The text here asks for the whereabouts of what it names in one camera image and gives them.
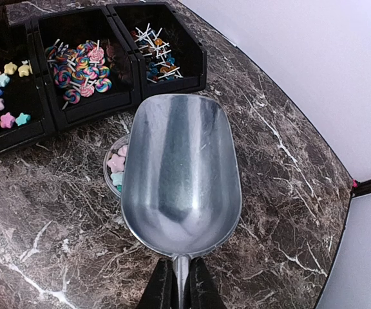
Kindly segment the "metal candy scoop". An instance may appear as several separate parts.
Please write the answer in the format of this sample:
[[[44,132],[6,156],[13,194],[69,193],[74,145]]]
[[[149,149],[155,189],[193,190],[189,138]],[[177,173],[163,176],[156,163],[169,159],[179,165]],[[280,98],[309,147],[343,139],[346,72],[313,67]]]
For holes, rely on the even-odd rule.
[[[179,308],[191,260],[224,244],[242,211],[231,127],[221,105],[163,94],[138,107],[125,162],[121,211],[132,234],[173,260]]]

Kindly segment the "clear plastic cup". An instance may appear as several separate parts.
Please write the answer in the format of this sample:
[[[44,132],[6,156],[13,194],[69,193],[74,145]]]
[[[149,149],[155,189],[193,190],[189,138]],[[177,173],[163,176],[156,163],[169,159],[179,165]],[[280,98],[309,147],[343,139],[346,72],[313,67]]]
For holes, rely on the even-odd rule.
[[[119,138],[108,149],[103,161],[103,174],[111,192],[120,198],[126,157],[128,154],[129,135]]]

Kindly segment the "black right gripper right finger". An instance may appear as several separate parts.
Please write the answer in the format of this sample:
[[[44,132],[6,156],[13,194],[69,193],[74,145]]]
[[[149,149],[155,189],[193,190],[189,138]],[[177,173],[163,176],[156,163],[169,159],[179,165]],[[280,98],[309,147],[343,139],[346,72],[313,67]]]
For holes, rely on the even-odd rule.
[[[218,291],[204,260],[192,260],[189,271],[189,294],[191,308],[219,308]]]

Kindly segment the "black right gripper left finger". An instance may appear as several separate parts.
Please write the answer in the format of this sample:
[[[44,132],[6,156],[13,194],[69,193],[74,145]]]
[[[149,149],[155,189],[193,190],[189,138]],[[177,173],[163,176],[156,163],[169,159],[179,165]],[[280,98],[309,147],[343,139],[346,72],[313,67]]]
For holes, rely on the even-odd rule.
[[[173,277],[173,262],[159,259],[136,309],[170,309]]]

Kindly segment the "black three-compartment candy tray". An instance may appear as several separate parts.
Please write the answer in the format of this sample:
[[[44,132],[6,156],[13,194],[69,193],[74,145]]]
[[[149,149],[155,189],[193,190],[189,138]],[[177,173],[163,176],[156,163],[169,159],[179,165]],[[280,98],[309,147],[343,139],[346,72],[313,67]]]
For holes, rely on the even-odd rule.
[[[205,88],[207,54],[166,2],[10,24],[0,1],[0,156],[165,93]]]

